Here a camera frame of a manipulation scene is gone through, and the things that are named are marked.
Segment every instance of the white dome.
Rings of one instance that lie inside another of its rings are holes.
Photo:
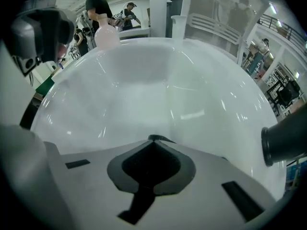
[[[227,158],[283,195],[284,162],[267,167],[261,129],[277,123],[256,83],[211,45],[142,38],[92,50],[61,73],[31,130],[60,154],[104,150],[163,135]]]

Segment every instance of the black slot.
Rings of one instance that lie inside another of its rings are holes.
[[[90,162],[86,159],[83,160],[79,160],[79,161],[75,161],[75,162],[70,162],[70,163],[66,163],[66,167],[67,169],[73,169],[73,168],[77,168],[83,165],[87,165]]]
[[[222,187],[241,212],[246,222],[253,220],[264,211],[236,182],[224,183]]]

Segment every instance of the pink bottle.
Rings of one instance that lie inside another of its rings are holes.
[[[99,28],[95,33],[95,42],[100,50],[115,48],[120,45],[119,35],[115,27],[107,23],[106,13],[97,16]]]

